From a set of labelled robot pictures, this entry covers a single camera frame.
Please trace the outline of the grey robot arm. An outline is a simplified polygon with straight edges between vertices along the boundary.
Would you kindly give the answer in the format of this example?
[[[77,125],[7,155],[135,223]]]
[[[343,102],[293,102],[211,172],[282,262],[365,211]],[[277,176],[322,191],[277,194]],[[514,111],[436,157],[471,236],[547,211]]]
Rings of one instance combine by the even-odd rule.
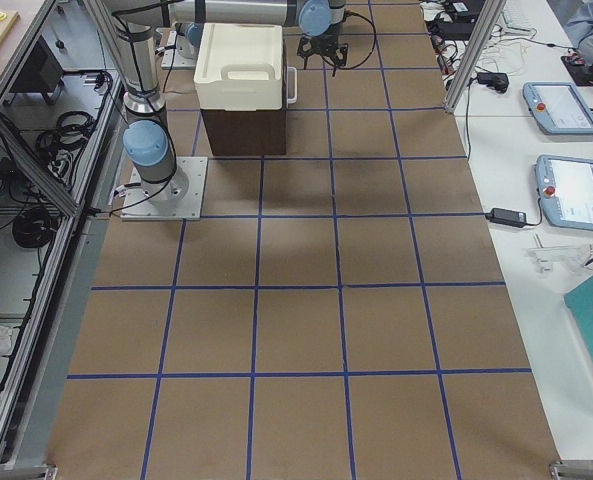
[[[126,84],[128,127],[123,144],[141,177],[147,200],[179,193],[179,166],[167,126],[166,101],[154,60],[153,32],[188,23],[203,27],[299,27],[323,55],[340,28],[338,1],[106,1],[110,31]],[[287,109],[227,110],[203,107],[212,152],[220,157],[283,155]]]
[[[186,60],[196,61],[202,41],[202,23],[177,23],[175,26],[175,51]]]

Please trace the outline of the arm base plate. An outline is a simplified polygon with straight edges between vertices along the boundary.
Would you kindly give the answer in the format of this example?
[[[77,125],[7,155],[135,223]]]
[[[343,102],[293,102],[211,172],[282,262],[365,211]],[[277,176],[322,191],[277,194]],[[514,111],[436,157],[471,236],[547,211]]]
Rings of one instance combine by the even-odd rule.
[[[189,43],[185,36],[176,39],[177,34],[172,31],[165,44],[165,50],[161,61],[161,68],[164,70],[180,69],[192,70],[196,66],[198,52]]]
[[[133,167],[130,182],[138,186],[127,191],[127,207],[120,210],[120,217],[126,221],[199,220],[207,167],[207,157],[178,157],[175,175],[156,195],[161,186],[145,183],[142,188],[140,175]]]

